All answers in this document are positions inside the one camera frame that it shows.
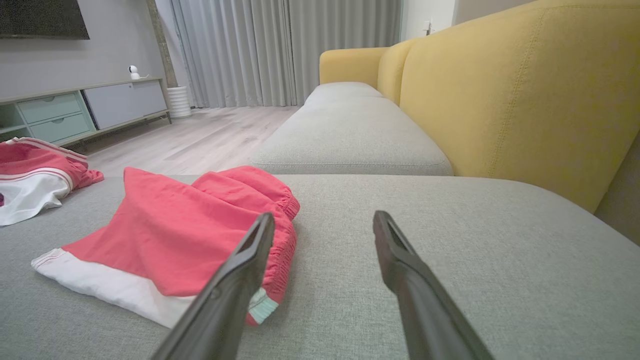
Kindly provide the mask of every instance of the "white trim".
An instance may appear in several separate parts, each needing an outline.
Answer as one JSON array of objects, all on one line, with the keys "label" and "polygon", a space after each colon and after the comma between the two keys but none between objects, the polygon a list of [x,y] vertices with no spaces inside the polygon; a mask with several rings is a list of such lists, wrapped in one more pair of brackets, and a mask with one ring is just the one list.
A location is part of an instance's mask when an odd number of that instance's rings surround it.
[{"label": "white trim", "polygon": [[75,187],[74,182],[69,176],[69,174],[67,174],[66,172],[58,168],[52,168],[52,167],[41,167],[41,168],[31,170],[29,172],[23,172],[22,174],[12,174],[12,175],[0,174],[0,182],[20,181],[22,179],[26,179],[28,177],[31,177],[37,174],[48,174],[48,175],[58,176],[59,178],[67,182],[69,186],[69,191],[73,190],[73,188]]},{"label": "white trim", "polygon": [[[169,328],[178,322],[195,299],[195,296],[164,296],[147,278],[82,261],[63,249],[43,254],[32,260],[31,266],[73,291],[123,307]],[[248,312],[260,324],[276,307],[278,303],[260,288],[251,298]]]},{"label": "white trim", "polygon": [[13,144],[18,144],[18,143],[25,143],[28,145],[32,145],[35,147],[39,147],[41,149],[45,149],[45,150],[49,150],[49,151],[53,151],[53,152],[57,152],[58,154],[66,157],[66,158],[72,158],[74,160],[80,161],[82,162],[85,166],[88,166],[88,162],[87,162],[87,157],[85,155],[82,154],[78,154],[75,151],[71,151],[68,149],[65,149],[63,147],[54,145],[52,143],[48,143],[44,140],[40,140],[40,139],[35,139],[35,138],[12,138],[11,140],[7,140],[6,143],[8,145],[13,145]]},{"label": "white trim", "polygon": [[0,226],[32,218],[43,209],[57,208],[71,187],[58,174],[37,172],[20,179],[0,181],[4,205],[0,206]]}]

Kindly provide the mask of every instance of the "tv cabinet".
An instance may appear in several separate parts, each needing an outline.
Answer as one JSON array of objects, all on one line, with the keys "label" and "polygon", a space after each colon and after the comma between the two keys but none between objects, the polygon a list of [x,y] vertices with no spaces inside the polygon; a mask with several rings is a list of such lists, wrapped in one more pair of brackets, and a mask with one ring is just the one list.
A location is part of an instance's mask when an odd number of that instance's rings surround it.
[{"label": "tv cabinet", "polygon": [[33,137],[59,146],[169,117],[161,78],[120,81],[0,99],[0,141]]}]

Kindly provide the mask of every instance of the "stitching seam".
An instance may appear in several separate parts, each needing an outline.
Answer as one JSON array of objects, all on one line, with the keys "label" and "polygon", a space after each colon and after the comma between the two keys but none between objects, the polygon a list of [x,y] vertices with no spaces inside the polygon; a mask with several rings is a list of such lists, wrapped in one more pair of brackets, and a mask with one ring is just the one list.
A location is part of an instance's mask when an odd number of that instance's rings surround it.
[{"label": "stitching seam", "polygon": [[531,59],[531,54],[533,53],[533,47],[538,41],[538,36],[540,35],[540,31],[542,30],[542,22],[547,14],[548,9],[544,9],[540,17],[538,18],[538,23],[536,24],[536,29],[533,31],[531,35],[531,39],[529,41],[529,47],[527,48],[527,52],[525,53],[524,61],[518,70],[518,75],[516,78],[516,82],[513,85],[513,90],[511,91],[511,100],[507,106],[507,111],[502,121],[502,128],[500,129],[500,133],[498,134],[498,142],[495,148],[495,153],[493,155],[493,160],[489,167],[489,177],[493,177],[495,174],[495,169],[498,164],[498,159],[500,158],[500,152],[502,150],[502,146],[504,145],[504,139],[506,137],[506,133],[509,130],[509,125],[511,125],[511,115],[513,114],[513,109],[515,108],[515,104],[518,101],[518,92],[520,91],[520,85],[522,84],[522,78],[524,74],[527,72],[527,67],[529,66],[529,59]]},{"label": "stitching seam", "polygon": [[62,256],[62,255],[64,255],[64,254],[66,254],[66,253],[67,253],[67,252],[66,252],[66,251],[64,251],[64,252],[63,252],[63,253],[61,253],[61,254],[58,254],[58,255],[49,255],[49,256],[47,256],[46,258],[40,259],[40,260],[38,261],[38,263],[36,263],[36,264],[33,266],[33,268],[37,270],[37,269],[38,269],[38,268],[40,268],[42,265],[44,265],[44,264],[46,264],[46,263],[50,262],[51,260],[58,259],[60,256]]},{"label": "stitching seam", "polygon": [[265,165],[265,166],[279,166],[279,167],[436,167],[438,165],[444,164],[444,160],[436,164],[430,165],[414,165],[414,164],[352,164],[352,163],[343,163],[343,164],[314,164],[314,163],[302,163],[302,164],[275,164],[275,163],[257,163],[252,161],[253,164],[256,165]]},{"label": "stitching seam", "polygon": [[[640,10],[640,6],[638,5],[628,5],[628,6],[615,6],[615,5],[564,5],[564,6],[553,6],[553,7],[548,7],[548,8],[544,8],[545,11],[547,10],[560,10],[560,9],[628,9],[628,10]],[[523,13],[527,13],[527,12],[534,12],[537,10],[540,10],[541,8],[535,8],[535,9],[526,9],[526,10],[522,10],[521,12],[516,12],[513,14],[509,14],[509,15],[505,15],[502,17],[497,17],[495,19],[491,19],[491,20],[484,20],[481,22],[478,22],[477,24],[469,24],[469,25],[465,25],[464,29],[472,29],[472,28],[476,28],[478,26],[482,26],[497,20],[504,20],[504,19],[508,19],[514,15],[520,15]]]}]

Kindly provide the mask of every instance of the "pink and white garment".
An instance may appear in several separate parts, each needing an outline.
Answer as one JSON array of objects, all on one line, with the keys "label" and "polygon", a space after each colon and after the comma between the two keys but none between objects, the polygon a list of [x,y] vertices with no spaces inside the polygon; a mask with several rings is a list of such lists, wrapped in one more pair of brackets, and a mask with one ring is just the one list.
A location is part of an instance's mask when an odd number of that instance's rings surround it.
[{"label": "pink and white garment", "polygon": [[283,182],[253,167],[208,172],[191,185],[126,168],[124,188],[107,226],[31,266],[71,290],[173,327],[255,219],[270,212],[273,246],[246,321],[262,323],[282,302],[300,209]]},{"label": "pink and white garment", "polygon": [[61,206],[72,190],[102,181],[86,156],[34,138],[0,143],[0,226]]}]

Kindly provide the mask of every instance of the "sofa armrest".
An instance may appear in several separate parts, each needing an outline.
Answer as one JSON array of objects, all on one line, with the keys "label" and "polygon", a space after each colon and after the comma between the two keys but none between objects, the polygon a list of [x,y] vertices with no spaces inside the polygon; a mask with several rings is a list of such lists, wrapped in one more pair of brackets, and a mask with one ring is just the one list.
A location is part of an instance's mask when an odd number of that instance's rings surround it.
[{"label": "sofa armrest", "polygon": [[388,47],[338,49],[320,55],[320,84],[356,81],[378,87],[378,64]]}]

